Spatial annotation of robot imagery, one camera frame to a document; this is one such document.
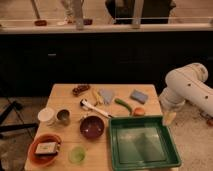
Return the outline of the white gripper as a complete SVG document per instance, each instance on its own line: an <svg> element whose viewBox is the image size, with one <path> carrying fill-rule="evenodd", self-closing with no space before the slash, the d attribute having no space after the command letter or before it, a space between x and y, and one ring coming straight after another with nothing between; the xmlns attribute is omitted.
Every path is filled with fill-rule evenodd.
<svg viewBox="0 0 213 171"><path fill-rule="evenodd" d="M176 112L179 111L183 105L182 104L169 104L161 103L163 110L163 125L169 126L176 117Z"/></svg>

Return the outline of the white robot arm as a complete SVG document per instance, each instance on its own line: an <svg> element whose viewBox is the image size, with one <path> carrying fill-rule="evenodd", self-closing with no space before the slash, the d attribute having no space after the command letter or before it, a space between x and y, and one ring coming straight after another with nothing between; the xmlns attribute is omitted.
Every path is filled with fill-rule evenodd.
<svg viewBox="0 0 213 171"><path fill-rule="evenodd" d="M198 106L213 118L213 88L205 84L208 70L201 63L191 63L167 73L166 87L159 95L160 105L164 111L162 124L168 126L175 119L176 111L186 101Z"/></svg>

